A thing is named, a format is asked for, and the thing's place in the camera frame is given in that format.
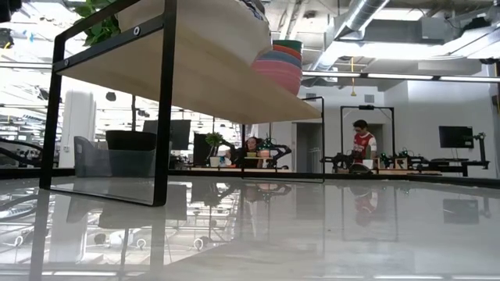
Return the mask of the long ceiling light strip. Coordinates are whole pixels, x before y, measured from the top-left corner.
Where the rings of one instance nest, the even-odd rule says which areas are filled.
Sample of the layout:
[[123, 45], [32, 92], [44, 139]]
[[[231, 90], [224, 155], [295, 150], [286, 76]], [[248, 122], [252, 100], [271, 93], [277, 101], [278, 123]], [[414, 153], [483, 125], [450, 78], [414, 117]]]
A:
[[329, 71], [303, 71], [304, 77], [320, 78], [352, 78], [356, 79], [378, 79], [378, 80], [425, 80], [456, 83], [480, 83], [500, 84], [500, 77], [490, 76], [439, 76], [407, 73], [352, 73], [352, 72], [329, 72]]

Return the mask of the pink bowl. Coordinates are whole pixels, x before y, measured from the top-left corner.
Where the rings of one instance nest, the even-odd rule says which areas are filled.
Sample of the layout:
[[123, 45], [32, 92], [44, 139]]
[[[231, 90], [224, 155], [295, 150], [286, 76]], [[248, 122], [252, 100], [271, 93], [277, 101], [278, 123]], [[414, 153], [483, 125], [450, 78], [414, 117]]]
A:
[[298, 95], [302, 81], [302, 70], [289, 62], [277, 60], [257, 60], [251, 67], [257, 72], [270, 78], [294, 96]]

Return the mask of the black wall television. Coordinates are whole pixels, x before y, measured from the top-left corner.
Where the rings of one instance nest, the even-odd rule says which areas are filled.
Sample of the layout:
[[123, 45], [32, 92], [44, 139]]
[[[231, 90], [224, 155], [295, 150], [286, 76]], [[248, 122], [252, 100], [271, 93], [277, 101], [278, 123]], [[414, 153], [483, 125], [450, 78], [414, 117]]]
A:
[[473, 128], [471, 126], [439, 126], [441, 148], [469, 148], [473, 144]]

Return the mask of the black metal shelf frame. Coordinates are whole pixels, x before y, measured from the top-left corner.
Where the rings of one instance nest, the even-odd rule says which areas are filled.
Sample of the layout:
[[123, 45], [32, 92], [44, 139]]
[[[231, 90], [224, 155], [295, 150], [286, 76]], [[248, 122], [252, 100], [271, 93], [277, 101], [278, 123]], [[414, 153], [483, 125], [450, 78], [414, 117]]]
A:
[[113, 15], [119, 21], [121, 33], [149, 21], [157, 23], [162, 28], [162, 71], [160, 98], [157, 101], [159, 113], [151, 199], [151, 205], [162, 206], [166, 203], [168, 190], [171, 108], [174, 106], [172, 104], [173, 59], [177, 28], [179, 26], [188, 28], [238, 57], [252, 69], [253, 60], [270, 48], [269, 26], [267, 22], [256, 19], [237, 0], [116, 0], [62, 31], [55, 37], [52, 55], [52, 75], [39, 183], [41, 189], [52, 188], [55, 134], [58, 113], [61, 110], [59, 98], [62, 79], [66, 77], [56, 73], [53, 65], [95, 46], [96, 44], [84, 46], [87, 37], [84, 30]]

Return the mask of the grey translucent bin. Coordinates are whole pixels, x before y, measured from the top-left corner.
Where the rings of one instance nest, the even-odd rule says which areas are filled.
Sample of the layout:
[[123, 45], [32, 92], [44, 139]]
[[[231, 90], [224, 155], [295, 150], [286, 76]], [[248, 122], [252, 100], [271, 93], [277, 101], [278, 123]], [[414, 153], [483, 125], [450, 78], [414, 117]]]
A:
[[101, 149], [85, 137], [74, 139], [74, 168], [78, 177], [154, 176], [155, 150], [129, 151]]

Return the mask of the background wooden table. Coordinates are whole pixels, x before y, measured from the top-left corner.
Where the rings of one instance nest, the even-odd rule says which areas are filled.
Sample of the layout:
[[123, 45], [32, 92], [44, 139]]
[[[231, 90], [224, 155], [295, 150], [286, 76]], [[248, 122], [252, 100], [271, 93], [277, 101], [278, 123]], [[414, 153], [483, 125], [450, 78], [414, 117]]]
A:
[[187, 170], [189, 171], [198, 171], [198, 172], [228, 172], [228, 173], [292, 173], [290, 169], [238, 169], [238, 168], [227, 168], [227, 167], [190, 167]]

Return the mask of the black mounted device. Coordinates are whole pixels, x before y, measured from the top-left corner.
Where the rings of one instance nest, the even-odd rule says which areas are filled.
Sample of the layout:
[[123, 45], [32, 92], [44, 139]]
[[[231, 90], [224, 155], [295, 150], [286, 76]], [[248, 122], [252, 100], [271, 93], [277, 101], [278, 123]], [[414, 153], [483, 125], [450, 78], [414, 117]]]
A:
[[9, 49], [14, 46], [11, 29], [0, 28], [0, 49]]

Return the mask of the person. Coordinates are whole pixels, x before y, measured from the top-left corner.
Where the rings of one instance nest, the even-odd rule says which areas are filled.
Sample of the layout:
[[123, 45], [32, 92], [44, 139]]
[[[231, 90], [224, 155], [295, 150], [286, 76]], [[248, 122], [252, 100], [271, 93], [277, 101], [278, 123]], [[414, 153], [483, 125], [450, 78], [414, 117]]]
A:
[[251, 154], [257, 156], [258, 154], [258, 145], [261, 142], [261, 139], [257, 137], [250, 137], [246, 140], [244, 146], [242, 148], [238, 148], [234, 153], [234, 164], [241, 168], [244, 166], [249, 169], [258, 169], [263, 167], [262, 159], [246, 159]]
[[353, 123], [355, 136], [350, 154], [352, 164], [348, 168], [350, 173], [370, 173], [377, 167], [377, 140], [368, 131], [368, 123], [358, 119]]

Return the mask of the wooden shelf board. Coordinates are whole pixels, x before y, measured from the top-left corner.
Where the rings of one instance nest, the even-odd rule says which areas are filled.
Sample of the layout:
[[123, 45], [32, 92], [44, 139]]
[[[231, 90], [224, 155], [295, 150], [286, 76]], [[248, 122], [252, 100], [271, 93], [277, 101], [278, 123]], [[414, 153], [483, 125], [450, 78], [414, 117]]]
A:
[[[158, 101], [163, 31], [149, 21], [53, 65], [59, 75]], [[179, 26], [172, 104], [236, 123], [318, 119], [320, 111], [219, 45]]]

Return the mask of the black plant pot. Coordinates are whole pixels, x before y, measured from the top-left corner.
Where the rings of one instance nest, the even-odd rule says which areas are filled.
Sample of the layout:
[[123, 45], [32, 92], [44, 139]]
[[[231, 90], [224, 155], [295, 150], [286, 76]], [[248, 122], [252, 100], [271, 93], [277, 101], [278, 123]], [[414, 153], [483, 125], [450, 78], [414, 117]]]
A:
[[156, 134], [139, 131], [108, 130], [105, 139], [109, 150], [152, 151], [156, 148]]

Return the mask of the orange bowl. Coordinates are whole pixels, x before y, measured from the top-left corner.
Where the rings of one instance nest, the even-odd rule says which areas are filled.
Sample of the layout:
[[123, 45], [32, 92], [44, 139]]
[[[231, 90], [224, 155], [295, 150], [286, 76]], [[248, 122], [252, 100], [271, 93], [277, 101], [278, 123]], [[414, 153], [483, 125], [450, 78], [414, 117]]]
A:
[[302, 61], [302, 54], [296, 52], [293, 49], [282, 47], [279, 45], [273, 45], [273, 57], [281, 60], [291, 61], [292, 59]]

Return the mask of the small potted plant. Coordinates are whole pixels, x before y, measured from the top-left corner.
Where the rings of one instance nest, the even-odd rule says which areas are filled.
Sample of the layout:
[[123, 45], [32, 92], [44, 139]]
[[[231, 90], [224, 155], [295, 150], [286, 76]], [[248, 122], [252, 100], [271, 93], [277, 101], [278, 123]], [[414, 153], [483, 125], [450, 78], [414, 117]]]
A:
[[209, 150], [209, 166], [212, 168], [218, 168], [220, 166], [221, 160], [218, 155], [219, 147], [223, 142], [223, 136], [220, 133], [208, 133], [205, 137], [205, 142], [210, 146]]

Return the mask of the green bowl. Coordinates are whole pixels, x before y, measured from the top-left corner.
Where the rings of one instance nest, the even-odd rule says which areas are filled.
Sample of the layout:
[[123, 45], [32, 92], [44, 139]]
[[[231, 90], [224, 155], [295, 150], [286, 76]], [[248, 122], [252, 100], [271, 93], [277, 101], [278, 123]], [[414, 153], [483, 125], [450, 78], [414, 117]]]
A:
[[302, 54], [303, 43], [296, 40], [273, 40], [273, 45], [279, 45], [282, 47], [290, 48], [296, 52]]

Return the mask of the black metal stand frame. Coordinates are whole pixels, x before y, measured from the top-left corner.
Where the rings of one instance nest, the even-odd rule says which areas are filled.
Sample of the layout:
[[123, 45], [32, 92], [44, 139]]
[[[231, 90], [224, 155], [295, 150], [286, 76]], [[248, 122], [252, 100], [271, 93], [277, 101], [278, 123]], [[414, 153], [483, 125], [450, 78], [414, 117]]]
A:
[[[375, 111], [375, 110], [378, 110], [378, 111], [382, 112], [390, 120], [390, 122], [391, 122], [391, 128], [390, 128], [390, 133], [391, 133], [391, 152], [392, 152], [392, 155], [395, 155], [395, 108], [394, 107], [380, 107], [380, 106], [375, 106], [375, 105], [358, 105], [358, 106], [342, 105], [340, 107], [340, 115], [341, 115], [341, 152], [345, 151], [345, 146], [344, 146], [345, 119], [348, 116], [348, 114], [352, 110], [354, 110], [354, 109], [357, 109], [359, 111]], [[378, 150], [378, 141], [377, 141], [377, 167], [375, 169], [372, 169], [372, 170], [375, 171], [376, 174], [378, 174], [379, 170], [380, 170], [380, 168], [378, 167], [378, 158], [380, 157], [381, 153], [384, 153], [384, 152]]]

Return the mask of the yellow hanging pendant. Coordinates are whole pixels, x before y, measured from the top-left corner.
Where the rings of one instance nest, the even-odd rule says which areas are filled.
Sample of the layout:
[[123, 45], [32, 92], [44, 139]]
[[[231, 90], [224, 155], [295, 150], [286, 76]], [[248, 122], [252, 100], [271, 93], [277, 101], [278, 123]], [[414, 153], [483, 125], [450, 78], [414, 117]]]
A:
[[[350, 59], [350, 66], [351, 66], [351, 72], [352, 73], [355, 73], [354, 61], [355, 61], [355, 57], [352, 56], [351, 59]], [[357, 96], [357, 94], [355, 92], [355, 76], [352, 77], [352, 92], [351, 92], [351, 96], [352, 97], [356, 97]]]

